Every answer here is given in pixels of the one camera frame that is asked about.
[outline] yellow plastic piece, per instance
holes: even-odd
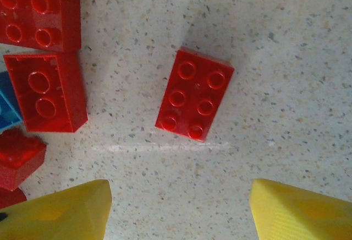
[[[0,240],[103,240],[112,197],[97,180],[0,210]]]
[[[352,203],[255,179],[250,205],[260,240],[352,240]]]

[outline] terrazzo surface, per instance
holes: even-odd
[[[40,134],[29,199],[108,179],[106,240],[258,239],[254,178],[352,201],[352,0],[81,5],[89,122]],[[181,45],[236,68],[204,143],[154,128]]]

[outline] red plastic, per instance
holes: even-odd
[[[4,59],[28,131],[73,133],[88,120],[77,52]]]
[[[8,206],[22,203],[24,201],[27,201],[27,197],[19,188],[15,189],[13,192],[6,189],[0,189],[0,209],[4,209]]]
[[[155,126],[204,141],[234,71],[227,61],[182,47]]]
[[[0,188],[15,190],[44,162],[46,145],[12,128],[0,135]]]
[[[55,52],[81,48],[80,0],[0,0],[0,43]]]

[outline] red 2x4 brick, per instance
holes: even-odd
[[[229,62],[182,47],[155,126],[204,141],[233,72]]]
[[[0,0],[0,43],[55,52],[81,48],[80,0]]]

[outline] toy block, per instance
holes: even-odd
[[[81,48],[80,0],[0,0],[0,43],[55,52]]]
[[[15,189],[13,192],[6,189],[0,189],[0,209],[17,203],[22,203],[26,200],[26,195],[24,195],[23,191],[19,188]]]
[[[73,133],[88,120],[77,52],[4,59],[28,131]]]
[[[21,123],[22,115],[8,72],[0,73],[0,132]]]
[[[97,180],[0,210],[0,240],[103,240],[112,203]]]
[[[352,203],[255,179],[250,205],[260,240],[351,240]]]
[[[15,190],[43,163],[46,145],[12,128],[0,135],[0,188]]]
[[[204,141],[233,72],[227,61],[182,47],[155,126]]]

